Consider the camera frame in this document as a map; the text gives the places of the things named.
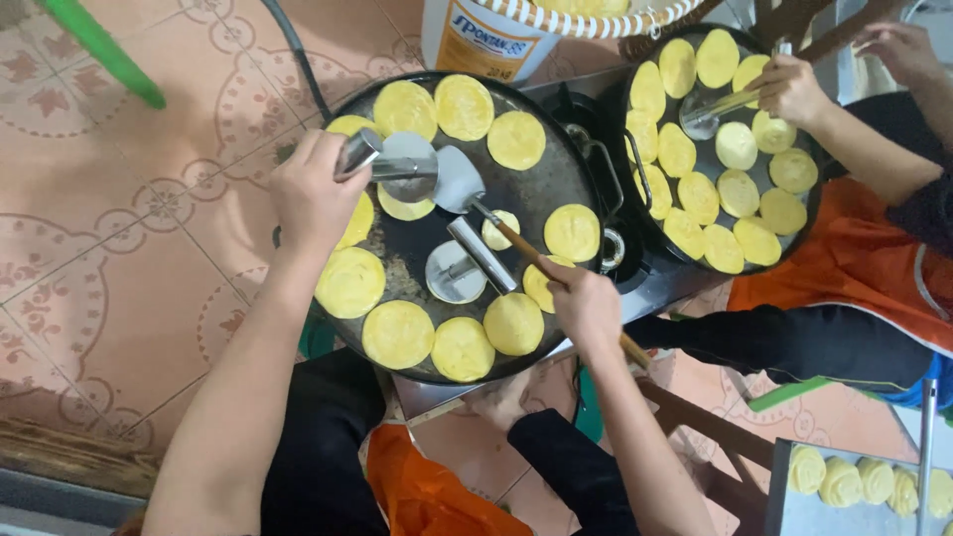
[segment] tiled floor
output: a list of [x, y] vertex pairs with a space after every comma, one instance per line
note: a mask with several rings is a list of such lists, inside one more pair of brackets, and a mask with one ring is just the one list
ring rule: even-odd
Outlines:
[[[333, 106], [373, 80], [422, 68], [422, 3], [282, 5]], [[162, 87], [168, 107], [131, 96], [39, 10], [0, 31], [0, 414], [161, 454], [267, 273], [275, 147], [320, 119], [257, 0], [83, 4]], [[566, 39], [533, 81], [618, 62], [612, 41]], [[688, 307], [703, 314], [724, 298]], [[571, 366], [542, 371], [527, 405], [568, 415]], [[722, 369], [679, 353], [652, 374], [765, 437], [913, 455], [889, 411], [851, 391], [828, 387], [756, 416], [740, 401], [747, 383]], [[414, 433], [428, 456], [538, 533], [578, 526], [479, 418], [457, 410]], [[689, 430], [673, 445], [686, 462], [723, 459]], [[731, 528], [716, 516], [720, 530]]]

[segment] hand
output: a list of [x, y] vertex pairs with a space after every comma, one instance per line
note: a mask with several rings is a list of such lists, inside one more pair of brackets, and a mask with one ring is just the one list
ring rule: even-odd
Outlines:
[[808, 132], [834, 105], [818, 85], [811, 64], [787, 54], [771, 58], [745, 89], [760, 92], [759, 108]]
[[327, 255], [344, 235], [371, 179], [367, 166], [345, 182], [334, 181], [346, 141], [343, 134], [308, 131], [294, 154], [272, 172], [270, 188], [282, 247]]
[[546, 256], [540, 262], [557, 281], [547, 285], [553, 293], [553, 305], [559, 327], [566, 337], [591, 359], [603, 350], [616, 349], [622, 335], [620, 299], [612, 281], [588, 270], [556, 264]]
[[894, 80], [908, 88], [945, 76], [926, 28], [901, 22], [868, 24], [854, 39], [854, 46], [861, 48], [857, 55], [879, 57]]

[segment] round griddle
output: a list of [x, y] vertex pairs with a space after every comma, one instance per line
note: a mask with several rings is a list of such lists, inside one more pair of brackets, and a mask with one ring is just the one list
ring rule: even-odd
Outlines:
[[[414, 72], [383, 80], [349, 99], [340, 107], [336, 116], [361, 115], [373, 118], [374, 102], [380, 90], [387, 84], [395, 80], [409, 80], [433, 94], [436, 84], [449, 74], [455, 73]], [[479, 80], [489, 90], [490, 95], [493, 96], [496, 115], [513, 110], [531, 113], [539, 120], [546, 133], [546, 149], [540, 162], [529, 170], [518, 172], [500, 166], [490, 157], [485, 136], [478, 141], [460, 141], [444, 134], [443, 131], [437, 131], [433, 141], [435, 149], [454, 145], [465, 153], [480, 171], [486, 185], [483, 204], [490, 210], [501, 209], [516, 215], [519, 220], [520, 234], [544, 254], [549, 250], [543, 242], [543, 225], [546, 223], [546, 218], [556, 208], [569, 203], [585, 205], [592, 209], [602, 222], [604, 215], [600, 213], [598, 195], [585, 160], [572, 139], [555, 119], [514, 88], [490, 78], [469, 75]], [[384, 264], [387, 284], [380, 302], [392, 299], [412, 301], [423, 307], [424, 311], [430, 315], [434, 328], [453, 317], [470, 317], [483, 322], [486, 308], [498, 296], [491, 285], [487, 285], [475, 301], [453, 305], [434, 297], [427, 289], [424, 277], [427, 256], [440, 244], [452, 240], [450, 233], [447, 232], [447, 225], [457, 215], [436, 207], [429, 215], [421, 219], [401, 221], [389, 216], [380, 208], [375, 185], [368, 188], [368, 194], [374, 202], [374, 225], [367, 239], [358, 243], [357, 247], [374, 253]], [[477, 211], [471, 211], [466, 217], [479, 233], [483, 217]], [[528, 263], [513, 247], [497, 252], [497, 255], [519, 282], [517, 292], [523, 292], [523, 272]], [[591, 260], [579, 263], [578, 266], [597, 271], [600, 259], [601, 251]], [[478, 382], [500, 380], [517, 374], [548, 355], [565, 339], [557, 326], [556, 317], [547, 313], [542, 313], [542, 316], [545, 328], [542, 341], [536, 351], [521, 357], [504, 356], [497, 352], [496, 362], [490, 373]], [[361, 345], [361, 329], [364, 319], [365, 317], [340, 320], [329, 316], [338, 335], [362, 355], [364, 350]], [[417, 366], [394, 372], [413, 381], [458, 384], [437, 372], [430, 357]]]
[[[762, 46], [758, 41], [754, 39], [754, 37], [752, 37], [750, 34], [745, 33], [743, 31], [738, 31], [733, 28], [719, 25], [719, 24], [695, 24], [695, 25], [686, 26], [678, 31], [675, 31], [671, 35], [667, 36], [665, 39], [662, 39], [661, 41], [659, 41], [659, 43], [652, 49], [652, 51], [649, 52], [647, 56], [642, 58], [642, 61], [654, 61], [658, 64], [661, 50], [665, 48], [665, 45], [668, 44], [670, 40], [675, 39], [676, 37], [680, 37], [684, 39], [685, 41], [688, 41], [689, 43], [691, 43], [691, 45], [695, 48], [697, 52], [699, 49], [699, 45], [701, 44], [701, 41], [705, 38], [706, 35], [708, 35], [709, 31], [715, 28], [721, 28], [722, 30], [725, 30], [731, 33], [732, 38], [735, 39], [735, 43], [738, 44], [741, 60], [743, 60], [744, 58], [752, 54], [767, 54], [767, 55], [771, 54], [771, 51], [766, 50], [764, 46]], [[629, 75], [628, 83], [625, 85], [625, 94], [623, 96], [623, 98], [625, 99], [625, 102], [622, 109], [625, 110], [626, 112], [632, 109], [631, 105], [629, 104], [629, 89], [632, 87], [632, 81], [635, 78], [635, 73], [637, 68], [638, 68], [638, 64], [633, 67], [632, 72]], [[693, 89], [692, 91], [693, 92], [697, 91], [698, 88], [702, 88], [703, 91], [708, 92], [707, 95], [712, 95], [714, 100], [716, 98], [729, 94], [731, 92], [731, 83], [729, 82], [728, 84], [722, 86], [721, 88], [717, 90], [712, 90], [712, 89], [704, 88], [701, 85], [701, 83], [698, 81], [698, 78], [696, 77], [695, 89]], [[664, 125], [665, 123], [675, 123], [676, 125], [679, 125], [679, 108], [681, 107], [682, 100], [684, 99], [676, 99], [676, 98], [672, 98], [669, 95], [665, 95], [665, 115], [663, 115], [662, 119], [659, 121], [660, 130], [661, 130], [661, 126]], [[724, 125], [732, 121], [738, 121], [750, 127], [751, 121], [752, 119], [754, 119], [755, 113], [757, 112], [758, 112], [757, 110], [752, 110], [750, 108], [741, 108], [731, 113], [722, 115], [720, 118], [720, 121], [721, 121], [720, 124]], [[625, 140], [624, 131], [625, 131], [625, 117], [621, 119], [621, 125], [618, 131], [618, 136], [616, 136], [616, 139], [618, 139], [618, 143], [621, 144], [621, 147], [617, 147], [617, 154], [621, 154], [621, 155], [626, 155], [625, 146], [628, 145], [628, 142]], [[705, 140], [705, 141], [696, 141], [696, 140], [692, 140], [692, 141], [695, 143], [695, 148], [698, 155], [694, 171], [705, 174], [705, 176], [707, 176], [709, 180], [715, 183], [718, 180], [718, 177], [722, 173], [724, 173], [725, 170], [727, 170], [724, 164], [722, 164], [721, 161], [718, 159], [718, 155], [715, 154], [715, 138], [712, 137], [711, 139]], [[813, 138], [811, 138], [811, 136], [805, 133], [804, 131], [798, 130], [798, 138], [797, 140], [795, 140], [794, 147], [807, 151], [811, 155], [811, 157], [814, 158], [815, 162], [818, 161], [818, 158], [820, 156], [820, 146], [818, 146], [818, 144], [814, 142]], [[768, 155], [766, 153], [758, 151], [758, 160], [756, 160], [755, 165], [746, 172], [748, 173], [748, 176], [750, 176], [751, 179], [758, 186], [759, 195], [764, 194], [768, 190], [775, 187], [774, 183], [771, 181], [771, 177], [768, 175], [768, 162], [771, 161], [772, 157], [773, 155]], [[655, 161], [653, 163], [661, 170], [661, 166], [659, 165], [658, 161]], [[637, 169], [635, 162], [632, 162], [631, 160], [629, 161], [629, 169], [634, 174], [635, 180], [639, 180], [639, 171]], [[671, 191], [672, 191], [672, 206], [681, 208], [681, 202], [679, 201], [679, 195], [678, 195], [679, 180], [676, 178], [672, 178], [668, 175], [665, 175], [665, 178], [668, 180], [669, 188], [671, 188]], [[642, 219], [645, 221], [647, 225], [648, 232], [654, 231], [659, 236], [659, 240], [661, 240], [661, 243], [664, 244], [669, 251], [671, 251], [676, 257], [680, 258], [681, 260], [688, 263], [695, 264], [706, 270], [717, 272], [718, 270], [715, 270], [715, 268], [712, 268], [712, 266], [708, 264], [708, 261], [705, 260], [704, 257], [702, 257], [699, 260], [694, 260], [691, 257], [688, 257], [688, 255], [685, 254], [685, 252], [681, 251], [679, 246], [675, 245], [675, 243], [666, 234], [662, 232], [662, 221], [655, 220], [649, 215], [648, 209], [646, 208], [645, 203], [642, 202], [641, 196], [639, 195], [639, 191], [636, 189], [635, 180], [633, 181], [622, 180], [621, 181], [622, 188], [626, 196], [629, 196], [630, 198], [636, 200], [636, 203], [640, 207], [640, 214], [642, 216]], [[754, 264], [752, 262], [745, 261], [744, 269], [741, 271], [741, 275], [756, 274], [758, 272], [769, 270], [773, 268], [774, 266], [777, 266], [778, 264], [784, 262], [785, 259], [790, 257], [792, 253], [794, 253], [794, 251], [798, 248], [799, 245], [801, 245], [804, 239], [807, 238], [807, 235], [810, 232], [811, 227], [814, 225], [814, 220], [817, 217], [817, 213], [818, 213], [818, 207], [821, 203], [821, 186], [822, 186], [821, 180], [819, 179], [817, 184], [815, 184], [814, 187], [811, 188], [811, 190], [804, 192], [803, 194], [798, 194], [795, 196], [807, 208], [807, 223], [804, 225], [804, 227], [800, 231], [798, 231], [797, 233], [793, 235], [778, 236], [778, 241], [781, 243], [781, 259], [779, 259], [779, 261], [773, 264], [772, 266], [761, 266], [759, 264]], [[715, 220], [715, 223], [718, 223], [719, 225], [726, 227], [728, 230], [731, 230], [732, 227], [735, 225], [736, 221], [738, 221], [736, 217], [728, 215], [726, 212], [724, 212], [724, 209], [719, 207], [719, 216], [718, 216], [718, 219]]]

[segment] bucket label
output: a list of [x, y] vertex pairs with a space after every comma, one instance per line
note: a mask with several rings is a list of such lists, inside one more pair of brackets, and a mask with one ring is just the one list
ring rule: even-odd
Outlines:
[[516, 77], [539, 41], [538, 37], [518, 37], [488, 28], [463, 8], [461, 0], [450, 0], [444, 26], [436, 53], [437, 69], [472, 72], [504, 82]]

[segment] pan handle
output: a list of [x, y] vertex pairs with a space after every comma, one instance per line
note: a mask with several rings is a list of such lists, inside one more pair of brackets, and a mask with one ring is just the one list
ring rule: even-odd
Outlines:
[[609, 219], [612, 218], [612, 216], [616, 215], [616, 212], [618, 212], [618, 209], [622, 208], [622, 202], [625, 200], [625, 194], [622, 193], [622, 185], [619, 184], [618, 182], [618, 175], [616, 175], [616, 167], [612, 165], [612, 157], [609, 156], [609, 150], [605, 148], [605, 144], [597, 139], [590, 139], [589, 144], [599, 147], [599, 150], [602, 151], [602, 156], [605, 158], [605, 163], [608, 164], [608, 167], [609, 167], [609, 176], [612, 177], [613, 186], [616, 187], [616, 194], [618, 194], [618, 200], [616, 201], [616, 205], [612, 207], [612, 210], [610, 210], [609, 214], [606, 215], [605, 217], [606, 221], [608, 221]]
[[629, 129], [624, 130], [625, 139], [632, 148], [632, 154], [636, 156], [636, 168], [639, 169], [639, 179], [642, 182], [642, 190], [645, 191], [645, 209], [652, 210], [652, 190], [649, 188], [649, 179], [645, 178], [645, 170], [642, 169], [642, 157], [639, 156], [639, 150], [636, 149], [636, 139], [632, 137]]

